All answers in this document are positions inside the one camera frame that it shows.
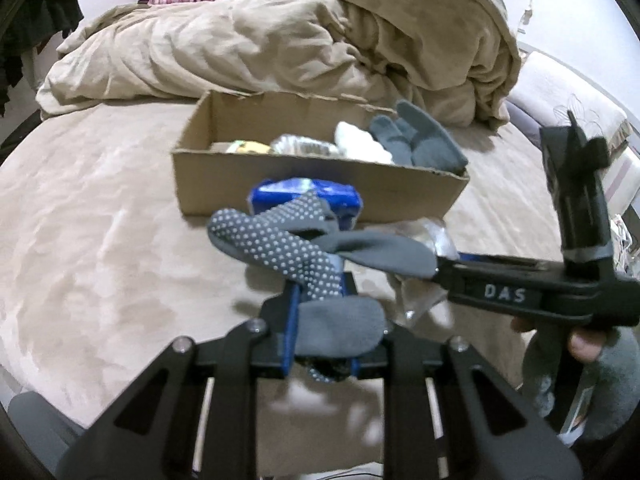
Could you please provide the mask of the person right hand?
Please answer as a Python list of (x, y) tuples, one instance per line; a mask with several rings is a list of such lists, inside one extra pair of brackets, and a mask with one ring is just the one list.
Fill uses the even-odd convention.
[[(538, 332), (540, 326), (525, 318), (512, 318), (511, 328), (514, 332), (526, 334)], [(607, 332), (574, 328), (566, 338), (565, 347), (574, 359), (584, 364), (590, 364), (597, 361), (607, 341)]]

